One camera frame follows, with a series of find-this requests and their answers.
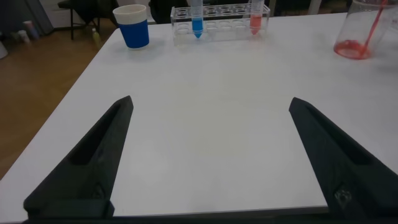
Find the test tube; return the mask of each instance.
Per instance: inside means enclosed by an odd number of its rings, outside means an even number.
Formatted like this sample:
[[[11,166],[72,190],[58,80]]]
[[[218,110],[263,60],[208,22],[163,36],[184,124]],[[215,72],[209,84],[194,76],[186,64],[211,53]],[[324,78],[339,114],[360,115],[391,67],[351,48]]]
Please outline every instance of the test tube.
[[[199,38],[203,32],[203,0],[191,0],[192,31]]]
[[[256,35],[261,28],[263,8],[264,8],[264,0],[251,1],[250,30],[253,35]]]

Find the red liquid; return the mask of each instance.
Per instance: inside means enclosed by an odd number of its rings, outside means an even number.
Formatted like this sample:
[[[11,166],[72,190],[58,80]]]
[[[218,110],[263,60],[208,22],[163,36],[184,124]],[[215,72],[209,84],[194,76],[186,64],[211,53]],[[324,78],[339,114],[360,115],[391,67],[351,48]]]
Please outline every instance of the red liquid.
[[[336,43],[333,50],[343,57],[356,60],[367,59],[371,56],[369,49],[357,40],[345,40]]]
[[[261,19],[262,19],[261,16],[255,16],[255,15],[250,16],[250,30],[253,35],[256,35],[260,30]]]

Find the blue liquid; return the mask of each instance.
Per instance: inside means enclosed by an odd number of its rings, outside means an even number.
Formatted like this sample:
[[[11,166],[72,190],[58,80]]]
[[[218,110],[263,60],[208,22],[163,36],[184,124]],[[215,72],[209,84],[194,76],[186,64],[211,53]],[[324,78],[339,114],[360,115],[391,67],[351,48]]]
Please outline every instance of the blue liquid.
[[[201,33],[203,32],[203,19],[202,18],[194,18],[192,19],[192,30],[193,34],[197,38],[201,36]]]

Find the yellow bottle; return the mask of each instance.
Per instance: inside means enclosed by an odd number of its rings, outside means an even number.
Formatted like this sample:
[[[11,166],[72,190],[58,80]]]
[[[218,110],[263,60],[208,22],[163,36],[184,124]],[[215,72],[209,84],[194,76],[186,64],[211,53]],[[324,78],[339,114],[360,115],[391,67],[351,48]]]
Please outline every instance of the yellow bottle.
[[[98,50],[101,49],[101,47],[102,47],[101,37],[95,28],[93,28],[93,39],[94,39],[95,45],[97,46]]]

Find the test tube rack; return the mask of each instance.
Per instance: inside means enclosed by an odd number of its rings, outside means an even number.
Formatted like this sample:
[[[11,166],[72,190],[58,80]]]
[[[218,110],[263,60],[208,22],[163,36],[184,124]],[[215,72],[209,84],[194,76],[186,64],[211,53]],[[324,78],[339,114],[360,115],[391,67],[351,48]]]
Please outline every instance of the test tube rack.
[[[250,28],[251,4],[203,6],[203,33],[196,38],[192,31],[191,7],[172,8],[170,15],[174,44],[194,44],[225,40],[263,39],[270,9],[264,5],[259,31]]]

